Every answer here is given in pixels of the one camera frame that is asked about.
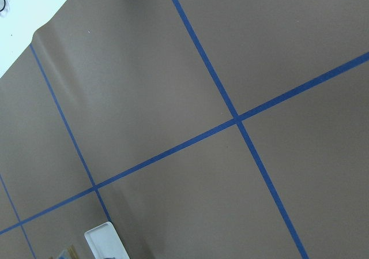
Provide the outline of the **white wooden towel rack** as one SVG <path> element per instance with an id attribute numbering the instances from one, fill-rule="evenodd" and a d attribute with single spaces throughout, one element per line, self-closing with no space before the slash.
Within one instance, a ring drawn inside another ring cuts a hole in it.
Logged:
<path id="1" fill-rule="evenodd" d="M 112 222 L 77 231 L 55 258 L 130 258 Z"/>

